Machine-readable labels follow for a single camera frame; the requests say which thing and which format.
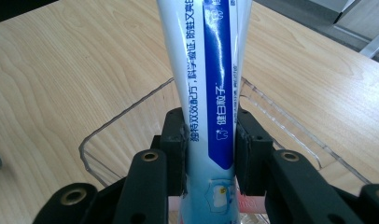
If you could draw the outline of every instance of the transparent plastic container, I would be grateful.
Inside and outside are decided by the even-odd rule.
[[[240,105],[274,138],[275,148],[300,152],[333,186],[356,194],[370,183],[245,78]],[[84,139],[79,150],[87,171],[105,187],[126,176],[133,156],[149,149],[153,136],[161,134],[166,113],[180,106],[171,78]],[[169,219],[176,223],[177,213],[171,212]],[[268,223],[260,214],[241,214],[241,219],[247,224]]]

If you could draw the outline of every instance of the metal screw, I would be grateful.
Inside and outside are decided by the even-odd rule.
[[[299,161],[300,157],[292,152],[282,152],[280,156],[286,161]]]
[[[142,159],[143,159],[143,161],[155,161],[156,159],[158,159],[158,153],[147,152],[147,153],[143,154]]]
[[[76,188],[68,190],[61,198],[61,204],[73,205],[81,202],[87,196],[84,188]]]

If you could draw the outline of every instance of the gray floor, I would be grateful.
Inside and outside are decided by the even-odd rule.
[[[0,21],[9,20],[57,0],[3,0],[0,1]]]
[[[308,0],[255,1],[357,52],[360,52],[371,41],[368,37],[354,34],[334,24],[344,17],[347,11],[355,7],[358,1],[343,14]],[[373,59],[379,62],[379,53]]]

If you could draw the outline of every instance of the white toothpaste tube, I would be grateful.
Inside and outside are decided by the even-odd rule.
[[[158,0],[189,127],[178,223],[240,223],[234,139],[252,0]]]

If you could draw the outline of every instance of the screw hole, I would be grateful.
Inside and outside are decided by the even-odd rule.
[[[81,202],[85,196],[87,196],[87,191],[83,188],[70,189],[62,196],[61,204],[73,205]]]
[[[131,217],[131,223],[133,224],[141,224],[144,223],[144,221],[146,221],[146,215],[142,213],[136,213]]]
[[[158,153],[148,152],[143,154],[143,161],[155,161],[158,159]]]
[[[341,218],[335,214],[329,214],[328,218],[334,224],[345,224],[346,223],[343,218]]]
[[[292,152],[282,152],[282,154],[280,154],[280,155],[286,161],[299,161],[300,160],[300,157],[298,157],[296,154],[294,154]]]

